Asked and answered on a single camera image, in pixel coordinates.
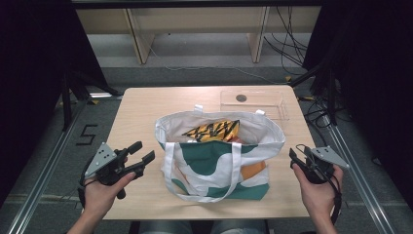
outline wooden table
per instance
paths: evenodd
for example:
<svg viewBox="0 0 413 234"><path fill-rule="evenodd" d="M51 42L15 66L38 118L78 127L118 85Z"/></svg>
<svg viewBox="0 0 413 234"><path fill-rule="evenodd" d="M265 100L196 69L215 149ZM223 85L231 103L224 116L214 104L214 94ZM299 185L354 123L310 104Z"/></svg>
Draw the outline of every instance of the wooden table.
<svg viewBox="0 0 413 234"><path fill-rule="evenodd" d="M287 118L275 120L286 141L281 153L268 160L270 189L261 201L232 200L199 204L180 200L165 186L161 165L164 150L155 140L155 121L165 115L193 110L201 104L204 112L220 111L221 92L247 91L282 94ZM314 147L293 90L289 86L221 86L132 88L125 92L107 140L112 148L128 147L141 140L143 148L129 157L134 164L151 150L156 159L145 175L126 188L127 197L116 200L105 219L223 219L308 216L301 202L299 183L289 167L288 150L297 144Z"/></svg>

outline pants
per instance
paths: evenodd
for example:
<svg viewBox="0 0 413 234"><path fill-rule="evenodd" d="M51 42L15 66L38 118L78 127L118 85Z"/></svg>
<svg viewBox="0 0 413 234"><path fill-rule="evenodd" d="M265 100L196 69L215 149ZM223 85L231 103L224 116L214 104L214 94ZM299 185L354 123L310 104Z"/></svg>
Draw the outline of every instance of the pants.
<svg viewBox="0 0 413 234"><path fill-rule="evenodd" d="M265 234L262 219L225 219L213 223L210 234ZM139 234L193 234L189 221L141 221Z"/></svg>

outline clear plastic box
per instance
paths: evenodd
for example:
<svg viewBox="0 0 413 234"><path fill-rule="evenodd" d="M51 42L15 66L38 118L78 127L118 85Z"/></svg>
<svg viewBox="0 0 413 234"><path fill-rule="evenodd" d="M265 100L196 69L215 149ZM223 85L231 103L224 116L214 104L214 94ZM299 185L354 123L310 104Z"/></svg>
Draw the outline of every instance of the clear plastic box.
<svg viewBox="0 0 413 234"><path fill-rule="evenodd" d="M221 111L265 111L272 120L288 120L285 103L280 92L222 91Z"/></svg>

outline bag handle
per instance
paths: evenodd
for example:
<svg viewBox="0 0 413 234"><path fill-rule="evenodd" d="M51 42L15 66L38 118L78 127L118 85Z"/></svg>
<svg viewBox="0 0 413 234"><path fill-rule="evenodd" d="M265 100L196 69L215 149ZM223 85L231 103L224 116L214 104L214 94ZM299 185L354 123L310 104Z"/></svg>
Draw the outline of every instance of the bag handle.
<svg viewBox="0 0 413 234"><path fill-rule="evenodd" d="M231 172L231 185L228 188L227 193L218 198L212 197L203 197L197 195L183 195L178 194L175 191L172 183L172 165L173 165L173 151L175 148L175 143L167 142L165 146L165 164L164 164L164 174L165 174L165 182L167 185L167 189L174 195L178 196L182 200L191 201L191 202L202 202L202 203L216 203L221 201L222 199L228 197L236 188L238 183L238 178L241 173L241 147L242 145L237 142L232 143L232 172Z"/></svg>

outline hand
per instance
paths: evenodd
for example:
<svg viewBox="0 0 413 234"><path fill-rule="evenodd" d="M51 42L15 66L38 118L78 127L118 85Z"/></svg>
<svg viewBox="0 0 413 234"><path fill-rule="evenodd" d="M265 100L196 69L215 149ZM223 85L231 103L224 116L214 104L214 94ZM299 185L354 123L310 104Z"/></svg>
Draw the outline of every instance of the hand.
<svg viewBox="0 0 413 234"><path fill-rule="evenodd" d="M135 177L135 173L123 176L111 186L103 185L99 181L90 183L85 188L85 209L80 218L67 233L93 233L98 223L112 208L116 195L126 187ZM85 184L93 181L87 179Z"/></svg>
<svg viewBox="0 0 413 234"><path fill-rule="evenodd" d="M328 182L323 184L310 183L298 165L294 164L292 167L295 176L297 176L298 181L300 182L301 197L304 206L313 220L313 223L316 225L318 233L334 233L332 229L324 230L326 232L323 231L324 228L334 228L330 219L330 213L334 207L335 197L333 188ZM334 176L341 186L343 171L336 165L334 165L333 168ZM337 186L337 181L334 178L332 181L335 186Z"/></svg>

